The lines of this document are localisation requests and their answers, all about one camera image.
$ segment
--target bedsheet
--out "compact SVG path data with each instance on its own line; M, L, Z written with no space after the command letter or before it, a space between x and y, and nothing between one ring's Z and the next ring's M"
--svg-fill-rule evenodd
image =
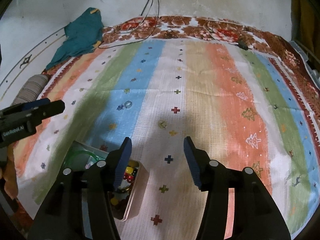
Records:
M117 222L123 240L196 238L207 193L193 184L185 136L228 168L252 167L292 238L319 204L316 117L272 53L184 38L96 49L59 68L40 97L66 109L14 149L18 198L31 217L73 140L111 151L126 136L150 177L139 215Z

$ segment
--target hand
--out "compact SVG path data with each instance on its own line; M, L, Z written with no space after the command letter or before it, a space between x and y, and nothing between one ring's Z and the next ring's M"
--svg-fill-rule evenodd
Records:
M14 167L14 156L12 145L8 146L8 162L4 169L0 168L0 179L5 180L4 191L10 198L14 199L18 195L17 174Z

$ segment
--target green stripe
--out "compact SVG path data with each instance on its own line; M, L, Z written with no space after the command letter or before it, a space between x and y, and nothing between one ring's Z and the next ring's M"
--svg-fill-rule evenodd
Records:
M264 92L264 95L270 103L270 109L275 116L281 138L284 144L286 153L293 151L294 157L291 161L291 170L289 181L301 175L302 187L289 186L290 192L290 210L288 211L288 217L285 218L290 233L296 232L301 226L303 226L308 214L308 202L310 197L310 182L308 180L308 170L304 155L304 148L301 142L301 138L298 132L296 123L290 113L290 108L287 106L281 92L277 85L272 80L269 71L264 64L256 57L252 52L245 52L241 50L244 58L247 59L252 66L253 73L261 87L261 89L269 88L268 92ZM292 208L295 207L295 213L292 214Z
M92 85L90 90L88 90L81 99L74 113L74 117L69 123L69 127L65 129L64 133L60 134L54 145L55 148L51 154L52 158L47 163L47 173L38 180L34 188L32 197L37 204L40 204L49 192L72 142L74 140L82 141L87 132L90 131L94 121L104 109L110 91L116 85L122 71L130 64L140 46L141 43L124 46L117 57L114 57L108 62L104 70L95 80L94 85Z

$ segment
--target striped cushion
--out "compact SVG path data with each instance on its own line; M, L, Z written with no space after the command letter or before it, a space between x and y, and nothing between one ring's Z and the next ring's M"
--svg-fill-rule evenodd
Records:
M34 75L20 89L12 105L34 101L38 98L50 79L49 75Z

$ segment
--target metal screw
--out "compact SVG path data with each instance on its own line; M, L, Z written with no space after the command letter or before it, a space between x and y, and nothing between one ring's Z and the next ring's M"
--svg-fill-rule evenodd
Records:
M219 165L219 163L216 160L211 160L211 161L209 161L209 165L212 167L217 167Z
M247 173L247 174L252 174L253 173L253 169L249 168L249 167L246 167L244 169L244 172Z
M105 162L105 161L98 161L98 162L97 162L97 166L100 167L100 168L103 167L103 166L105 166L105 165L106 165L106 162Z
M64 175L68 175L70 173L71 173L71 169L70 168L66 168L66 169L63 170L63 174Z

